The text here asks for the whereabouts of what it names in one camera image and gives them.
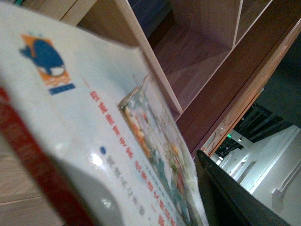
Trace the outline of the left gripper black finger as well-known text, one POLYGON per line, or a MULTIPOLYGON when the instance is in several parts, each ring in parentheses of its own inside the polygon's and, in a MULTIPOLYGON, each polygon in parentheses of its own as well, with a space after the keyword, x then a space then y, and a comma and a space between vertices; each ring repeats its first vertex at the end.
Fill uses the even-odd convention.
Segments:
POLYGON ((198 188, 209 226, 288 226, 198 150, 198 188))

